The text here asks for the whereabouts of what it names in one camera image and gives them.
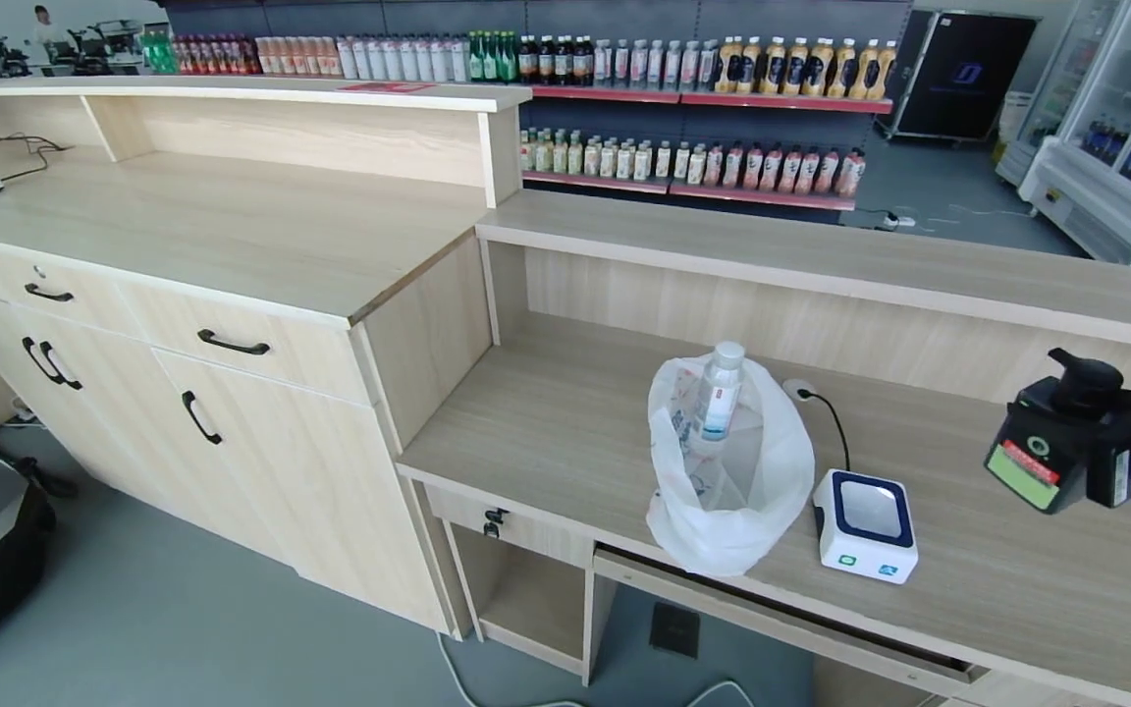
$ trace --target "checkout counter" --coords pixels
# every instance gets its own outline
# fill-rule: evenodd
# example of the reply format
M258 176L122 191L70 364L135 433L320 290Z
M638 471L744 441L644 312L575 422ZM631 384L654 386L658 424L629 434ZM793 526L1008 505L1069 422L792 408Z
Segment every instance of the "checkout counter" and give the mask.
M0 135L76 146L0 193L0 376L95 477L584 681L631 585L815 653L822 707L1131 707L1131 502L1043 516L982 466L1050 348L1131 388L1131 268L523 191L528 89L351 86L0 81ZM722 338L905 484L906 585L821 567L809 507L744 577L657 548L648 383Z

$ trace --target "display cooler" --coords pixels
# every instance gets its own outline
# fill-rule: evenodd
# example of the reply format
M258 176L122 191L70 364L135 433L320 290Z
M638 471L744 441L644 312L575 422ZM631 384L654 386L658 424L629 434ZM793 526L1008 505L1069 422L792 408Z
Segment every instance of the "display cooler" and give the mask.
M1105 23L1110 6L1097 6ZM1100 49L1056 132L1038 136L1019 196L1096 259L1131 264L1131 0L1091 32Z
M1072 100L1085 84L1094 59L1103 46L1121 0L1080 0L1068 17L1063 40L1045 67L1045 75L1037 84L1031 107L1019 127L1019 138L1007 145L998 162L998 175L1019 187L1033 157L1037 156L1041 140L1059 132L1063 118L1072 107Z

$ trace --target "electrical cable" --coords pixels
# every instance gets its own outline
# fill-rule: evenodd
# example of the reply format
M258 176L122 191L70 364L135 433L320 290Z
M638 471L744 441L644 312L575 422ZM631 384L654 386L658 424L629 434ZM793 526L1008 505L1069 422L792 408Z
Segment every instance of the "electrical cable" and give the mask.
M452 674L452 683L457 684L457 690L459 693L461 693L461 698L465 699L465 704L467 704L468 707L483 707L481 706L481 704L474 701L474 698L470 697L470 693L466 692L465 684L461 683L461 675L459 675L459 673L457 672L457 666L455 666L455 664L452 663L452 657L448 653L448 648L446 648L443 645L443 635L441 635L441 632L437 632L435 638L439 639L439 652L443 654L443 663L448 666L448 672ZM717 683L710 684L709 688L701 690L701 693L692 698L692 701L688 702L687 707L697 707L697 705L700 704L706 697L713 695L714 690L723 688L735 688L736 692L740 692L741 698L744 699L744 704L748 704L749 707L754 707L753 699L749 698L749 692L745 692L745 690L741 688L741 684L737 683L737 681L731 679L717 681ZM585 706L585 704L571 701L571 699L556 699L556 701L552 702L527 704L525 707L587 707L587 706Z
M803 398L817 398L821 399L822 403L831 412L831 420L836 422L836 431L840 433L840 448L845 449L845 471L852 472L852 466L849 465L849 442L845 439L845 425L840 424L840 416L836 414L836 406L831 405L830 399L823 398L822 395L814 393L813 390L800 389L797 394Z

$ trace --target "black drawer handle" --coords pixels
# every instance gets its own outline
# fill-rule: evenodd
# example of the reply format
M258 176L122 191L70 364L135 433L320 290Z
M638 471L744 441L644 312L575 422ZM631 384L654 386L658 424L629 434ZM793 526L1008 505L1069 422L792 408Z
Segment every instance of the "black drawer handle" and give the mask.
M202 340L204 344L211 344L213 346L219 346L221 348L228 348L230 351L238 351L240 354L252 354L252 356L265 356L269 353L269 345L265 344L264 340L254 346L239 346L238 344L227 344L225 340L216 338L216 331L210 330L210 328L201 328L198 330L198 339Z
M202 434L204 439L208 440L208 442L221 443L221 436L219 434L207 434L207 430L204 429L204 425L201 424L200 421L198 421L198 417L195 415L195 391L193 390L187 390L185 393L181 394L181 404L183 406L185 406L185 413L190 414L190 420L192 420L195 422L195 426L198 428L198 433Z
M55 365L54 360L51 360L50 357L51 351L54 351L55 348L54 346L50 345L49 340L43 340L41 344L38 344L37 350L41 351L41 357L45 359L46 362L50 363L50 367L52 369L55 369L55 372L59 374L59 382L67 383L68 388L71 388L74 390L80 390L85 388L85 386L81 385L81 381L68 380L67 377L63 377L63 372L59 370L59 367Z
M41 361L37 360L36 356L34 356L33 353L34 340L31 337L27 336L24 337L23 339L19 340L19 344L24 345L24 350L26 350L26 353L28 353L28 357L33 359L33 365L37 367L37 370L41 371L42 376L48 377L51 382L63 382L63 376L59 374L59 369L55 369L57 376L51 376L49 374L49 372L46 372L46 369L41 364Z
M51 301L71 301L72 300L72 293L71 292L66 292L66 294L45 294L45 292L41 291L40 286L36 286L32 282L28 283L28 285L24 286L24 291L26 291L28 294L32 294L34 296L41 296L43 300L51 300Z

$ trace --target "gray wall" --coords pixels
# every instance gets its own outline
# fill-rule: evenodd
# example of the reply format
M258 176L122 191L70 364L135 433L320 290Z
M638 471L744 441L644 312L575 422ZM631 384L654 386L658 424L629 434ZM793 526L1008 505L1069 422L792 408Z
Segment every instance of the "gray wall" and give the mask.
M915 0L915 8L1004 12L1041 18L1037 32L1028 44L1028 52L1019 63L1019 71L1016 71L1016 79L1010 84L1011 90L1033 93L1037 89L1045 64L1050 63L1051 57L1059 49L1063 27L1076 8L1076 0Z

